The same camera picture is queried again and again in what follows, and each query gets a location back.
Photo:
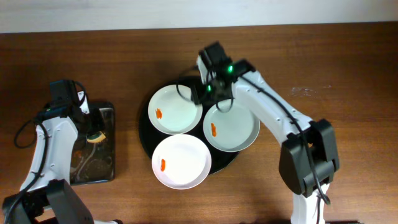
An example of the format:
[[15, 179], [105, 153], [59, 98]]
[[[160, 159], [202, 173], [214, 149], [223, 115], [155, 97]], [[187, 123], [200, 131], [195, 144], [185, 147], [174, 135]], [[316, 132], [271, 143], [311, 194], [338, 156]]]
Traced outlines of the yellow green sponge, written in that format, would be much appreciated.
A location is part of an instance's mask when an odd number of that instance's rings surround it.
[[106, 139], [105, 134], [100, 131], [100, 132], [95, 133], [94, 135], [88, 136], [86, 138], [86, 141], [89, 142], [89, 143], [92, 143], [92, 144], [96, 144], [96, 143], [99, 143], [99, 142], [101, 142], [101, 141], [103, 141], [105, 139]]

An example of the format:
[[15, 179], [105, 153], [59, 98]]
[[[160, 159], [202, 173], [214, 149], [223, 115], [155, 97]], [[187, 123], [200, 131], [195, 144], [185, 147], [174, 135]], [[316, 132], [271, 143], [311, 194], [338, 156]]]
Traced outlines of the white plate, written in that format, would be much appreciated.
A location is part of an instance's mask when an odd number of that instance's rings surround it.
[[202, 105], [188, 101], [191, 89], [184, 85], [167, 85], [149, 100], [147, 113], [151, 124], [164, 134], [183, 134], [192, 130], [203, 114]]
[[171, 189], [187, 190], [202, 183], [212, 159], [206, 144], [195, 136], [177, 134], [162, 140], [152, 155], [152, 171]]
[[260, 120], [245, 106], [233, 100], [213, 105], [203, 120], [206, 140], [224, 152], [239, 152], [258, 137]]

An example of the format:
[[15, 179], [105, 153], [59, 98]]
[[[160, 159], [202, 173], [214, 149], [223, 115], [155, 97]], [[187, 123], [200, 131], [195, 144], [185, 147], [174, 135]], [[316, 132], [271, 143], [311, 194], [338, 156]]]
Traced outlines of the white plate front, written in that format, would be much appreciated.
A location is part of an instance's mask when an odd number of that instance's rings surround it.
[[187, 190], [202, 183], [212, 159], [206, 144], [195, 136], [177, 134], [162, 140], [152, 155], [152, 171], [171, 189]]

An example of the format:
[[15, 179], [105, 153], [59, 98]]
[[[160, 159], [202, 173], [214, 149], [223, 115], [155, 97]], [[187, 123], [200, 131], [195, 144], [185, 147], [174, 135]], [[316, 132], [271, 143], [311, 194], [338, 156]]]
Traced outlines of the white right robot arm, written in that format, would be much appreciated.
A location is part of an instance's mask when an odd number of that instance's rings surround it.
[[195, 103], [231, 98], [243, 104], [273, 134], [280, 145], [279, 174], [293, 193], [291, 223], [324, 223], [326, 192], [340, 168], [335, 131], [325, 119], [314, 121], [276, 91], [247, 61], [233, 62], [222, 47], [198, 53], [197, 69], [206, 96]]

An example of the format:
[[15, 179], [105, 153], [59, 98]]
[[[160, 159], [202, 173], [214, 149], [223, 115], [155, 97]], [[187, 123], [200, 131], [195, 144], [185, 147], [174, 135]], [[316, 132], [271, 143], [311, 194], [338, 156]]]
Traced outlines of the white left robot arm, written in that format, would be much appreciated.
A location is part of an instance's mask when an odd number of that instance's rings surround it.
[[29, 173], [18, 194], [5, 198], [5, 223], [37, 223], [45, 208], [55, 214], [47, 223], [96, 223], [70, 185], [70, 165], [78, 139], [97, 146], [105, 140], [98, 108], [85, 91], [53, 91], [53, 100], [32, 119], [36, 140]]

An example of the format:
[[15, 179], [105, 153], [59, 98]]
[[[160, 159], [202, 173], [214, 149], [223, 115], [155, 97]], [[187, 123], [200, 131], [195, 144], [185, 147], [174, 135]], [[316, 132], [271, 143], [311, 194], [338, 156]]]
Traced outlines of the round black tray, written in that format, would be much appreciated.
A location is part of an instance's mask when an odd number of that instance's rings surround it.
[[[143, 150], [146, 152], [148, 157], [151, 159], [157, 145], [163, 141], [165, 138], [169, 137], [169, 134], [165, 134], [154, 127], [154, 125], [150, 122], [148, 115], [148, 105], [152, 96], [161, 88], [173, 85], [178, 83], [179, 87], [182, 85], [185, 86], [194, 86], [197, 91], [202, 94], [205, 92], [205, 87], [202, 85], [199, 77], [187, 76], [183, 78], [174, 79], [168, 82], [165, 82], [161, 85], [156, 86], [151, 89], [151, 91], [146, 95], [141, 104], [141, 113], [139, 117], [138, 123], [138, 131], [139, 131], [139, 139], [142, 145]], [[206, 139], [203, 132], [203, 120], [206, 112], [210, 109], [210, 105], [203, 106], [203, 114], [199, 121], [199, 123], [187, 134], [192, 135], [203, 141], [208, 147], [212, 164], [209, 174], [215, 174], [225, 167], [230, 165], [235, 158], [239, 155], [239, 152], [224, 152], [220, 151], [217, 148], [213, 147], [208, 140]]]

